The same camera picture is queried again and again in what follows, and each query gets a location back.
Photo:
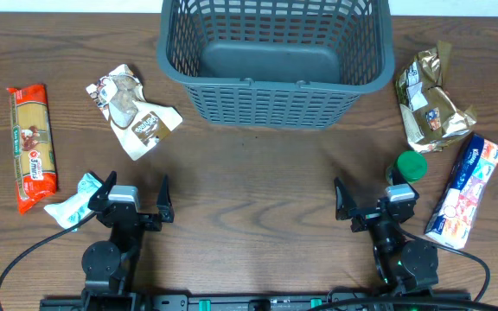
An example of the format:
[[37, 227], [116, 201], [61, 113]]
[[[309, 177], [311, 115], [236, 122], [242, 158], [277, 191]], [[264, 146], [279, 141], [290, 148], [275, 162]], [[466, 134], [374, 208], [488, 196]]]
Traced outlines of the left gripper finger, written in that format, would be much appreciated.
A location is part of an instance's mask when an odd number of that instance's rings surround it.
[[169, 177], [167, 175], [163, 177], [162, 185], [156, 201], [156, 206], [159, 210], [159, 215], [162, 222], [174, 222], [175, 212], [169, 194]]
[[109, 194], [116, 182], [117, 173], [112, 171], [88, 201], [88, 208], [91, 211], [105, 211], [111, 205]]

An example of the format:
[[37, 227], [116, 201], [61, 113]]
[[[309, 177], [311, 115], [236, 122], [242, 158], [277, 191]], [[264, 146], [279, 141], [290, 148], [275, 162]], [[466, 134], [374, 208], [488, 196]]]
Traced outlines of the green lid jar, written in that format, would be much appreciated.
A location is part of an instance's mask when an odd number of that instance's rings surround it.
[[412, 184], [421, 180], [427, 173], [427, 169], [427, 161], [421, 154], [416, 151], [405, 151], [386, 169], [386, 180], [393, 185], [393, 174], [398, 170], [402, 178]]

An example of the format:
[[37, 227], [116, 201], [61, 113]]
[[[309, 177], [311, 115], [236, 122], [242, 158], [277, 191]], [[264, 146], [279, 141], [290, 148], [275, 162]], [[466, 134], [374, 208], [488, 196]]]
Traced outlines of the teal white small packet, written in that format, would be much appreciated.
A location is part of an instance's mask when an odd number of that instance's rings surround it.
[[61, 203], [49, 204], [44, 210], [63, 229], [77, 225], [91, 210], [88, 202], [103, 182], [92, 173], [85, 173], [77, 185], [77, 193]]

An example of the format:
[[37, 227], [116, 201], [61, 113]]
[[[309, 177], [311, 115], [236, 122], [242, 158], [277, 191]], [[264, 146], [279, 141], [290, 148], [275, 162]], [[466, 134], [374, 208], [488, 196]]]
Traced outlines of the kleenex tissue multipack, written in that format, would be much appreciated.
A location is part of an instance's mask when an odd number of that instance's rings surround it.
[[498, 144], [477, 134], [461, 149], [425, 236], [439, 244], [462, 249], [473, 228], [483, 193], [498, 165]]

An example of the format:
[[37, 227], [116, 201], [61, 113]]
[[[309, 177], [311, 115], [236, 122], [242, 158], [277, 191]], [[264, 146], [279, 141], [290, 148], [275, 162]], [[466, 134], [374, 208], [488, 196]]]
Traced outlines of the gold foil bag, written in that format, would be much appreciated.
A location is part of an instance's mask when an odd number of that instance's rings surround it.
[[444, 90], [452, 45], [415, 54], [394, 80], [407, 142], [418, 153], [441, 151], [464, 139], [477, 121], [473, 107], [462, 111]]

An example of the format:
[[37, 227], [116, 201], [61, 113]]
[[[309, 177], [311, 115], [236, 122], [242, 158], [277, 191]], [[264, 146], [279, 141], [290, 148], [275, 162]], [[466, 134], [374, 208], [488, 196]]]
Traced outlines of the red spaghetti packet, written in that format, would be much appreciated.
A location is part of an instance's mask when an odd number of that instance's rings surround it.
[[17, 209], [25, 214], [57, 192], [46, 86], [10, 88], [10, 128]]

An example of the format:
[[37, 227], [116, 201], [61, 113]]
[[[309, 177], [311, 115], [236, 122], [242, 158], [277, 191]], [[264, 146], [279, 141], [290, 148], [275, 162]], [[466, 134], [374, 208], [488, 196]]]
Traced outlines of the white brown snack pouch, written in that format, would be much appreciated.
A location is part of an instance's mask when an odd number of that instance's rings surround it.
[[147, 102], [142, 82], [125, 64], [87, 86], [86, 92], [133, 161], [156, 147], [183, 121], [175, 108]]

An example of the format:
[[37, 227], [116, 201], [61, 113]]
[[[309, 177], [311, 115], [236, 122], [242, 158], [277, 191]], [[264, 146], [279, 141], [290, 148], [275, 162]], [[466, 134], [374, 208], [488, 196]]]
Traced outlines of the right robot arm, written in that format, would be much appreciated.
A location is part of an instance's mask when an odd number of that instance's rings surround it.
[[373, 207], [358, 207], [339, 177], [334, 187], [335, 218], [349, 220], [352, 232], [370, 234], [376, 270], [389, 292], [420, 292], [438, 283], [437, 249], [401, 232], [400, 225], [414, 215], [419, 194], [400, 172]]

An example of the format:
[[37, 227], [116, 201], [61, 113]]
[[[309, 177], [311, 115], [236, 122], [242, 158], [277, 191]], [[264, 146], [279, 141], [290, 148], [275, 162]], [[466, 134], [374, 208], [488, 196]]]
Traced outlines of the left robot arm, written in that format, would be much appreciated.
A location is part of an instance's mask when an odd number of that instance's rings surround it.
[[174, 221], [168, 177], [163, 178], [156, 207], [157, 213], [141, 213], [138, 189], [120, 186], [117, 173], [110, 173], [88, 202], [88, 208], [111, 235], [90, 245], [82, 257], [86, 290], [121, 295], [131, 289], [144, 234], [159, 232], [164, 223]]

